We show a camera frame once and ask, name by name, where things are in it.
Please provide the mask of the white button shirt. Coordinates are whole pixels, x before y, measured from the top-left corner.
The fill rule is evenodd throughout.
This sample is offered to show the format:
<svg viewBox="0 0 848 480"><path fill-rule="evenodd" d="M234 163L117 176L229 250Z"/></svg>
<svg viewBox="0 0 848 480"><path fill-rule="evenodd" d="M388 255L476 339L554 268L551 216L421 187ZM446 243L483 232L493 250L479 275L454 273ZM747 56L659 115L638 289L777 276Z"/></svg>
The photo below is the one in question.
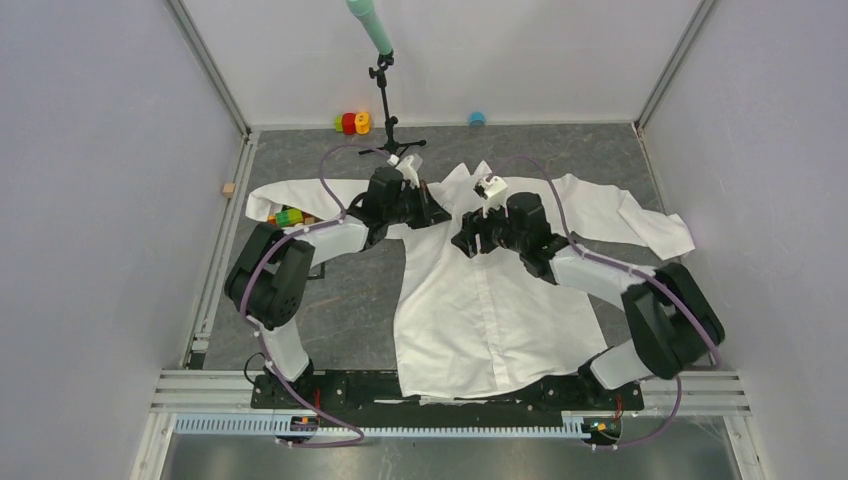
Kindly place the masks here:
<svg viewBox="0 0 848 480"><path fill-rule="evenodd" d="M393 331L406 396L509 393L547 375L572 373L606 348L587 294L532 277L516 253L498 249L468 258L451 244L461 216L479 207L473 187L489 170L486 163L475 170L459 165L433 185L449 222L388 230L405 249ZM538 194L556 233L644 246L663 260L694 249L678 215L646 210L616 186L569 174L551 182L510 177L507 185Z"/></svg>

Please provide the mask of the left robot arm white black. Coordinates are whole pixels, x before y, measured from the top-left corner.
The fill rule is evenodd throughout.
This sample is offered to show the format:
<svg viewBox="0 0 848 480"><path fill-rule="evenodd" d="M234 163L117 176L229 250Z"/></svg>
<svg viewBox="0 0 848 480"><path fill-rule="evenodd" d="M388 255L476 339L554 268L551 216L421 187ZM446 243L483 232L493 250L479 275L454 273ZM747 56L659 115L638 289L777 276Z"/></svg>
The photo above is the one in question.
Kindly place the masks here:
<svg viewBox="0 0 848 480"><path fill-rule="evenodd" d="M450 213L423 180L393 167L379 167L366 189L340 214L300 229L257 225L228 273L224 293L252 328L266 369L278 380L275 392L290 407L314 394L311 364L294 320L310 271L328 260L370 249L390 227L412 230L446 223Z"/></svg>

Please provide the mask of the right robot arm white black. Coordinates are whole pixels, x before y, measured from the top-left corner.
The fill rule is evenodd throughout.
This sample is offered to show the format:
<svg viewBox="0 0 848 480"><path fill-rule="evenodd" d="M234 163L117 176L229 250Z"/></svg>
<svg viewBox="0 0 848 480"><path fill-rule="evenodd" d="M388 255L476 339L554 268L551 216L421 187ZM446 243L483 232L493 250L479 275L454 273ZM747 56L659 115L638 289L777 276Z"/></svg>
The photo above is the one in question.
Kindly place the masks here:
<svg viewBox="0 0 848 480"><path fill-rule="evenodd" d="M618 388L637 380L673 379L725 340L723 325L686 267L643 267L584 249L553 231L536 193L515 193L502 207L465 213L451 242L469 258L497 249L515 252L531 276L624 313L629 341L578 370L578 396L591 408L606 406Z"/></svg>

